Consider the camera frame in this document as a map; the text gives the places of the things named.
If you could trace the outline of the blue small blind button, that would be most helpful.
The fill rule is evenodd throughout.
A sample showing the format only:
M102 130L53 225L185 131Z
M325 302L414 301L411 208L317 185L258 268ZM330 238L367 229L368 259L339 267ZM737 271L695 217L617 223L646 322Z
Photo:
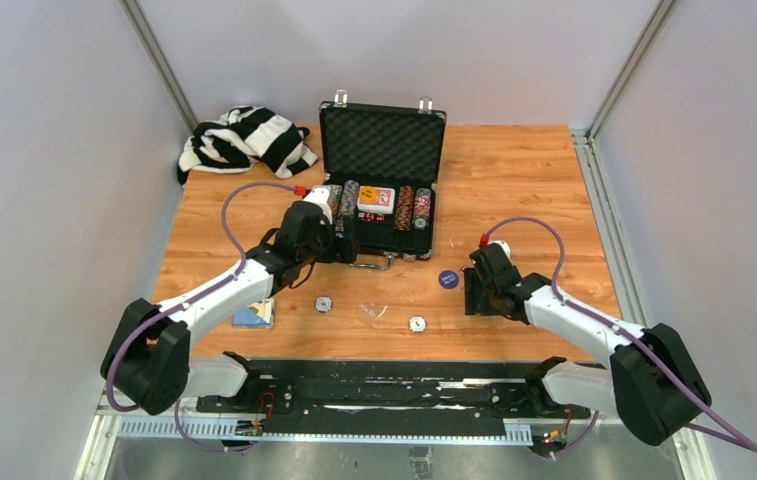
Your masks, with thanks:
M438 275L438 282L444 289L454 289L460 284L461 276L457 271L443 270Z

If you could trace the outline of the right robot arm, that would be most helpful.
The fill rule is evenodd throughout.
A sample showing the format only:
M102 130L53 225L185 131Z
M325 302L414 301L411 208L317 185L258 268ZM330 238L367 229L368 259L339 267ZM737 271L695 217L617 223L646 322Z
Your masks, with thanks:
M479 247L470 260L464 271L469 301L489 315L554 333L596 362L551 357L532 369L521 398L534 414L584 407L618 417L638 440L657 446L711 407L709 390L672 327L619 320L558 291L543 275L523 276L501 243Z

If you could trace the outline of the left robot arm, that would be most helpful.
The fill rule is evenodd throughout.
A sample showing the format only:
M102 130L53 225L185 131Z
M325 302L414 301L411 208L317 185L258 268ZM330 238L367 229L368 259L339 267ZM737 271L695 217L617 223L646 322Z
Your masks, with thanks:
M303 269L333 245L333 217L319 200L294 202L279 229L250 249L230 270L181 296L153 304L131 302L102 361L109 393L131 408L158 415L184 398L220 396L237 413L252 411L260 386L234 354L194 356L193 346L249 305L291 288Z

